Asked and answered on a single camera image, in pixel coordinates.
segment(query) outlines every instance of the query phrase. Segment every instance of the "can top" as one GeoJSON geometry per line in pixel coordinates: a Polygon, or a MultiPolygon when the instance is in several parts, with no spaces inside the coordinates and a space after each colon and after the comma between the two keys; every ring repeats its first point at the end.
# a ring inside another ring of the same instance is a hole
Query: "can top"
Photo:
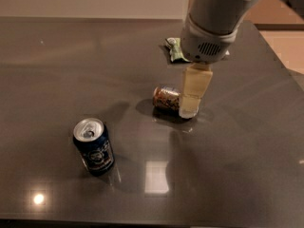
{"type": "Polygon", "coordinates": [[[80,142],[97,140],[104,132],[104,124],[95,118],[87,118],[77,123],[74,128],[74,137],[80,142]]]}

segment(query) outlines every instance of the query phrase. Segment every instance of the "table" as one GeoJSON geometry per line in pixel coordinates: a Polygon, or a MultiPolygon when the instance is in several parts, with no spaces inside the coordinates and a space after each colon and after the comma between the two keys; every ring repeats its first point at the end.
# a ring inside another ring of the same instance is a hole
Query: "table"
{"type": "Polygon", "coordinates": [[[163,46],[181,27],[0,23],[0,219],[304,227],[303,91],[244,22],[196,118],[154,109],[156,86],[181,88],[185,65],[163,46]],[[107,125],[116,158],[100,177],[72,142],[88,117],[107,125]]]}

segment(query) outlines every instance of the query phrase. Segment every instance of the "blue soda can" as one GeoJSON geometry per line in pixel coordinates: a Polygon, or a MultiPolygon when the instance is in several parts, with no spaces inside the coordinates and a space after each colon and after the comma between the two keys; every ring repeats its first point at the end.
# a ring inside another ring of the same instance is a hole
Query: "blue soda can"
{"type": "Polygon", "coordinates": [[[73,141],[82,156],[85,168],[91,174],[99,176],[112,167],[113,150],[102,121],[88,118],[77,123],[73,141]]]}

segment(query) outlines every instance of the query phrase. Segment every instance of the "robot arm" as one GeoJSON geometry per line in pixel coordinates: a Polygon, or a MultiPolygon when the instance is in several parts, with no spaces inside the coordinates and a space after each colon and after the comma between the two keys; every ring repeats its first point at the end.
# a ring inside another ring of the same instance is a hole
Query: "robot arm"
{"type": "MultiPolygon", "coordinates": [[[[181,33],[181,49],[193,62],[221,60],[234,43],[245,13],[259,0],[194,0],[181,33]]],[[[304,0],[282,0],[304,17],[304,0]]]]}

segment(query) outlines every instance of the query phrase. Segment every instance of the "dark gray table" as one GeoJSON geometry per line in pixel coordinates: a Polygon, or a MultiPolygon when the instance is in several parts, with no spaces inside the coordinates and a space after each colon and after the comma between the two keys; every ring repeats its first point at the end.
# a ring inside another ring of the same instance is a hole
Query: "dark gray table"
{"type": "Polygon", "coordinates": [[[0,24],[0,219],[304,227],[303,91],[246,22],[195,119],[154,110],[156,86],[181,85],[163,47],[181,26],[0,24]],[[72,143],[88,117],[116,157],[99,178],[72,143]]]}

